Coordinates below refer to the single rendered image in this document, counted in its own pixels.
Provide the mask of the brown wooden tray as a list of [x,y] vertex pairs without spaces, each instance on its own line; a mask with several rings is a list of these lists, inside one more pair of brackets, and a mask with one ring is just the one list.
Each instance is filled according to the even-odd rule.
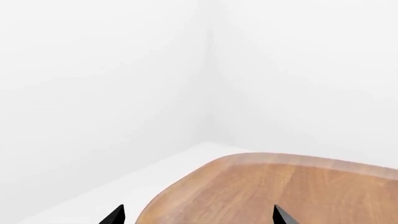
[[398,224],[398,170],[247,152],[217,158],[158,194],[136,224]]

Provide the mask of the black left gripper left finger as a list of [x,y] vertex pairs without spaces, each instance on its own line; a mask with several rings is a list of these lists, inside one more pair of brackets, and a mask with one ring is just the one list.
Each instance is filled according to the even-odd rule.
[[124,205],[119,205],[98,224],[124,224],[125,219]]

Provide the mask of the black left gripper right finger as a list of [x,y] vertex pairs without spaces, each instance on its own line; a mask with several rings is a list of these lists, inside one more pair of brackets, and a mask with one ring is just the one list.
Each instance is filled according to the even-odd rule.
[[299,224],[279,205],[274,205],[272,219],[274,224]]

